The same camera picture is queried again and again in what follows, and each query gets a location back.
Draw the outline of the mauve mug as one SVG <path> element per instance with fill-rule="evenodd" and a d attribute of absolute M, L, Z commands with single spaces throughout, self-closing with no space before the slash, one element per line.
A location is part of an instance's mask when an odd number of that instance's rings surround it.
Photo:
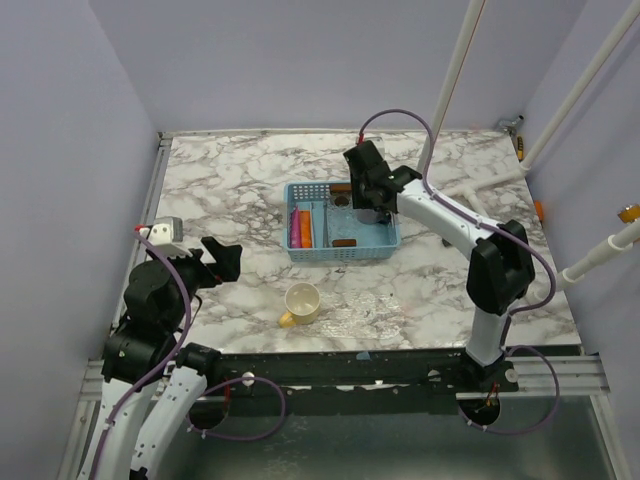
<path fill-rule="evenodd" d="M 389 223 L 389 215 L 387 213 L 374 209 L 357 209 L 356 218 L 365 225 L 386 225 Z"/>

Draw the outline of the yellow mug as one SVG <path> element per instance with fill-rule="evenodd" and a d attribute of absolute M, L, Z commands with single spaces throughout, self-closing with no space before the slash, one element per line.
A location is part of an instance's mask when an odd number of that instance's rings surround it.
<path fill-rule="evenodd" d="M 309 325 L 319 315 L 321 296 L 314 285 L 302 282 L 286 291 L 284 303 L 286 311 L 278 321 L 280 328 Z"/>

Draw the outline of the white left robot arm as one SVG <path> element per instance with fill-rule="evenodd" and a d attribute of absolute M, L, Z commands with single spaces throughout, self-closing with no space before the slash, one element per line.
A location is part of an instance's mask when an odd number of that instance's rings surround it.
<path fill-rule="evenodd" d="M 196 293 L 238 280 L 241 246 L 204 237 L 201 248 L 184 250 L 148 228 L 135 237 L 148 257 L 129 274 L 125 312 L 104 347 L 81 479 L 152 478 L 189 408 L 221 385 L 218 352 L 185 339 Z"/>

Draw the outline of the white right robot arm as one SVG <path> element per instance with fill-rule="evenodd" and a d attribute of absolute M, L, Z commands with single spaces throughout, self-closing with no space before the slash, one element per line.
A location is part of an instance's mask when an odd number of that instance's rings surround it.
<path fill-rule="evenodd" d="M 466 291 L 475 313 L 465 350 L 471 360 L 459 371 L 467 389 L 485 390 L 496 380 L 493 364 L 503 355 L 508 310 L 535 279 L 524 227 L 514 220 L 500 223 L 472 212 L 437 193 L 407 166 L 392 170 L 369 140 L 347 150 L 344 157 L 354 208 L 419 222 L 469 261 Z"/>

